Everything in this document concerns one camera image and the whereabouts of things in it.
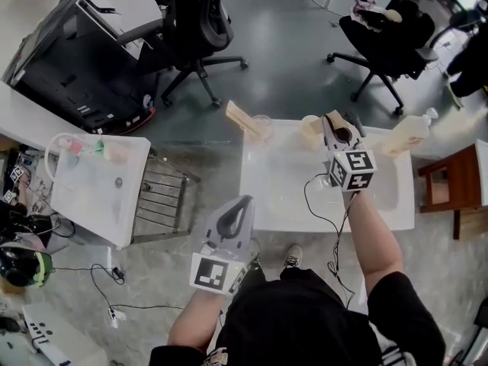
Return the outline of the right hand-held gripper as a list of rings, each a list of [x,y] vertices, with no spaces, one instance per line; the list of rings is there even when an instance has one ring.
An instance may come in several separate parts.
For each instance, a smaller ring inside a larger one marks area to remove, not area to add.
[[[322,122],[327,148],[326,177],[329,184],[341,188],[342,192],[366,189],[377,171],[373,151],[365,146],[363,138],[349,122],[346,123],[350,133],[347,143],[343,126],[334,127],[326,115],[322,117]]]

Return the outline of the clear glass cup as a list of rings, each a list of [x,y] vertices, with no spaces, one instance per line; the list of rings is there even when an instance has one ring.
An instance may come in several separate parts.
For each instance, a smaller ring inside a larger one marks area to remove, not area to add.
[[[252,117],[252,121],[257,131],[253,132],[246,129],[245,136],[248,140],[256,144],[266,144],[271,139],[274,132],[273,120],[265,115],[256,115]]]

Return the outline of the person's right forearm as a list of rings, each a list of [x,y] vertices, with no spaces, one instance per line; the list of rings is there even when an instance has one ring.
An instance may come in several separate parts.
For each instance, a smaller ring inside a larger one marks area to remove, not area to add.
[[[367,293],[379,281],[403,271],[400,245],[365,191],[342,194]]]

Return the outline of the black basin faucet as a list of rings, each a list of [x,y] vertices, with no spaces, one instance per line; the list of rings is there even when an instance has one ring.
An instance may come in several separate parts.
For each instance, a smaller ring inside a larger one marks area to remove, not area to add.
[[[347,111],[345,113],[344,118],[355,127],[355,129],[358,131],[358,134],[360,135],[361,138],[364,138],[367,136],[363,124],[361,122],[361,119],[359,116],[354,113],[353,111]]]

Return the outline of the pale translucent liquid bottle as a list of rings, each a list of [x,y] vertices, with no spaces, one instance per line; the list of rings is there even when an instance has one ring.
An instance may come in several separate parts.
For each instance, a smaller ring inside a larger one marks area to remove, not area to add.
[[[381,152],[387,156],[398,156],[429,137],[430,125],[438,118],[438,112],[429,108],[422,116],[404,117],[381,144]]]

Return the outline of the person's right shoe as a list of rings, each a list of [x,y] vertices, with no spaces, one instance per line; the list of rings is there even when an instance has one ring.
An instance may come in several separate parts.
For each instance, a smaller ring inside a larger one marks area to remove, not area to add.
[[[284,268],[300,268],[303,259],[303,249],[298,244],[289,247],[284,260]]]

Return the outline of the black office chair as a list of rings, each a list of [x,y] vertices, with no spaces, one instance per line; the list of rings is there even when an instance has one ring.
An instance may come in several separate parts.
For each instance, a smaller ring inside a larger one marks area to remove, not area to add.
[[[143,41],[140,57],[143,64],[153,66],[155,72],[175,68],[177,76],[162,92],[165,106],[172,104],[170,94],[191,74],[196,73],[211,104],[220,108],[223,102],[207,82],[207,66],[238,63],[247,69],[249,63],[242,56],[218,56],[233,40],[231,19],[222,0],[155,0],[163,7],[162,17],[135,27],[117,37],[125,46],[135,40]]]
[[[351,100],[357,101],[377,76],[395,98],[397,106],[393,114],[399,117],[403,114],[404,103],[393,84],[403,75],[417,79],[429,63],[438,59],[437,53],[427,46],[435,32],[435,23],[411,0],[390,0],[386,9],[398,11],[403,21],[379,33],[353,21],[351,13],[340,18],[340,28],[360,55],[334,52],[327,55],[326,61],[334,63],[336,59],[342,59],[369,69],[359,89],[352,93]]]

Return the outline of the brown wooden cabinet white top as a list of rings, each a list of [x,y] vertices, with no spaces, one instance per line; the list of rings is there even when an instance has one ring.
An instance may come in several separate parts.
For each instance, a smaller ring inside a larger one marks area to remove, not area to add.
[[[453,239],[488,232],[488,143],[474,144],[418,170],[425,180],[422,214],[454,214]]]

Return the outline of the white side table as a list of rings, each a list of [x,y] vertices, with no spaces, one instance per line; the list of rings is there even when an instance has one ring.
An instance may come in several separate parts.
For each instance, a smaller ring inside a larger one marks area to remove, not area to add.
[[[70,152],[59,148],[58,140],[50,148],[59,154],[56,171],[51,171],[55,181],[50,206],[73,223],[125,248],[131,244],[136,202],[151,143],[143,137],[73,135],[76,138],[66,138],[84,145],[73,170],[66,169]],[[127,161],[115,164],[105,160],[103,153],[89,153],[98,140],[127,147]]]

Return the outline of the white power strip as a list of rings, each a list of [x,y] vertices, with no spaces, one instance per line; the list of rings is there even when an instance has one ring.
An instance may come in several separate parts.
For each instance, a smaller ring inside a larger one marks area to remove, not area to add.
[[[113,307],[108,308],[108,316],[110,318],[111,326],[114,329],[119,329],[121,323],[127,320],[126,313],[116,310]]]

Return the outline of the marble pattern slab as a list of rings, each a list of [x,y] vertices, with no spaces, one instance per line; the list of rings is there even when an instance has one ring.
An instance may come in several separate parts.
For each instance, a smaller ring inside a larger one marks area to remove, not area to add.
[[[42,164],[35,168],[22,168],[24,174],[18,181],[19,198],[29,214],[51,215],[50,206],[53,182],[47,176]]]

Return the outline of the white curved faucet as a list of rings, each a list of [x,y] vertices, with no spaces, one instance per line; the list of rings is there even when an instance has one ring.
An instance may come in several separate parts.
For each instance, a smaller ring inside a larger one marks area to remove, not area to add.
[[[47,173],[47,176],[50,178],[50,180],[52,182],[55,181],[55,176],[53,175],[53,173],[51,172],[50,170],[50,166],[49,166],[49,155],[50,155],[50,148],[51,146],[60,138],[62,137],[70,137],[70,138],[76,138],[75,135],[71,134],[71,133],[59,133],[57,135],[55,135],[54,137],[52,137],[52,139],[49,141],[49,143],[46,145],[46,148],[45,148],[45,152],[44,152],[44,167],[46,169],[46,173]]]

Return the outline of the white box black slots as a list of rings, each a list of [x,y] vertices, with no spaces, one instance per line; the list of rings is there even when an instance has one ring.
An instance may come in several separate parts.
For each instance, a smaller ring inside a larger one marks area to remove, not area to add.
[[[109,366],[106,351],[48,303],[23,305],[22,312],[32,346],[53,366]]]

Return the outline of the black helmet green trim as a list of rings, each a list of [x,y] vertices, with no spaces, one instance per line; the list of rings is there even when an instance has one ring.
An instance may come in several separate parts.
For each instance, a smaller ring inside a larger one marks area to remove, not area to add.
[[[5,242],[0,245],[0,277],[15,287],[42,287],[53,270],[49,253]]]

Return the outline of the black wheeled equipment cabinet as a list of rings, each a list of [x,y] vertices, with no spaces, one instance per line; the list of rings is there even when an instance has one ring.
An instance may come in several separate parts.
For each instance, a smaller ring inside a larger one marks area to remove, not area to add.
[[[21,42],[3,81],[87,133],[123,135],[155,114],[154,86],[95,0],[60,0]]]

